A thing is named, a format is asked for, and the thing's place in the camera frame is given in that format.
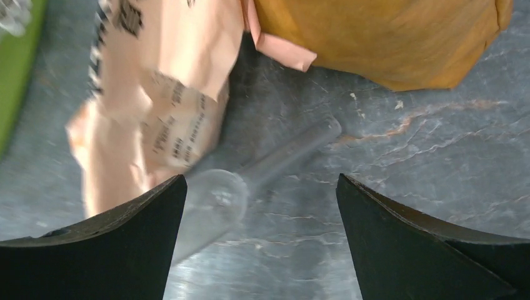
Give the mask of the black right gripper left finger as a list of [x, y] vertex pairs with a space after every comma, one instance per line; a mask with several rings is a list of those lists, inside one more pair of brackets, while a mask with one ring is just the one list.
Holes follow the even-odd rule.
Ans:
[[188, 186], [143, 195], [40, 237], [1, 242], [2, 299], [162, 299]]

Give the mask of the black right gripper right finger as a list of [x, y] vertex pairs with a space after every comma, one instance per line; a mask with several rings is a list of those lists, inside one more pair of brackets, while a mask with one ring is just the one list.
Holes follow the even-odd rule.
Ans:
[[432, 217], [341, 174], [336, 197], [363, 299], [528, 299], [529, 240]]

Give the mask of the clear plastic scoop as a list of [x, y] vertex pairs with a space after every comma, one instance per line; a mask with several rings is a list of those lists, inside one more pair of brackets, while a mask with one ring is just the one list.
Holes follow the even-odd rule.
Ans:
[[341, 132], [339, 121], [328, 115], [237, 171], [210, 169], [187, 178], [187, 196], [171, 263], [180, 263], [229, 232], [265, 185], [296, 169]]

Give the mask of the pink cat litter bag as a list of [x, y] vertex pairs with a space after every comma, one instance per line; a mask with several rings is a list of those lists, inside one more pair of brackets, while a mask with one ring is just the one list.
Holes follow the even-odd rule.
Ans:
[[92, 217], [185, 173], [216, 147], [244, 33], [306, 71], [316, 54], [262, 32], [252, 1], [99, 1], [91, 97], [67, 125]]

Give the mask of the cream green litter box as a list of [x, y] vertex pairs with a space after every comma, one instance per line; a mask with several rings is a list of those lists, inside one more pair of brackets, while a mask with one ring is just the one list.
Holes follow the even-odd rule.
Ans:
[[41, 37], [47, 1], [1, 1], [1, 154], [11, 140]]

